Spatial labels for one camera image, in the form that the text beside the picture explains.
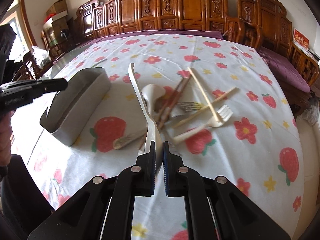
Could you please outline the person's left hand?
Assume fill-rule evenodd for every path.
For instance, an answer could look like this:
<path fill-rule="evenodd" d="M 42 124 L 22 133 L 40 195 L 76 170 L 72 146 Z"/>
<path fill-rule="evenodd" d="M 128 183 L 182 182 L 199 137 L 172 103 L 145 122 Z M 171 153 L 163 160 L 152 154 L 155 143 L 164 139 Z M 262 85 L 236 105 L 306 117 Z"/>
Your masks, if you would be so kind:
<path fill-rule="evenodd" d="M 1 118 L 0 123 L 0 163 L 1 166 L 8 165 L 11 159 L 11 127 L 12 112 L 7 113 Z"/>

